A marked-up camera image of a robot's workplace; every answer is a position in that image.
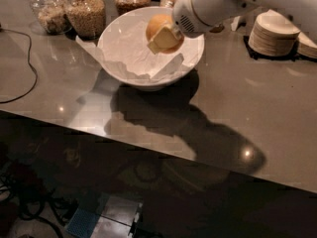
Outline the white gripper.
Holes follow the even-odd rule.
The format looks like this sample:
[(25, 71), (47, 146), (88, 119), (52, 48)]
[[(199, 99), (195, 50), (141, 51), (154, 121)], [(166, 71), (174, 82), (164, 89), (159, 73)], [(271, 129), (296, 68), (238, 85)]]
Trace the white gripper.
[[(177, 0), (172, 8), (175, 27), (188, 38), (196, 38), (212, 31), (217, 25), (207, 25), (196, 15), (191, 0)], [(148, 25), (148, 48), (153, 54), (171, 53), (182, 44), (182, 35), (172, 24)]]

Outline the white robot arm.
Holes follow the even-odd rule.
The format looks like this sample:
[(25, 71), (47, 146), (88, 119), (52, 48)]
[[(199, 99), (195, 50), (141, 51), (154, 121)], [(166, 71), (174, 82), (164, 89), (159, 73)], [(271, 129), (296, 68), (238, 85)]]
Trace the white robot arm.
[(183, 37), (196, 38), (220, 22), (257, 7), (280, 13), (310, 40), (317, 41), (317, 0), (177, 0), (171, 22), (158, 26), (148, 40), (148, 48), (154, 54), (165, 52), (176, 47)]

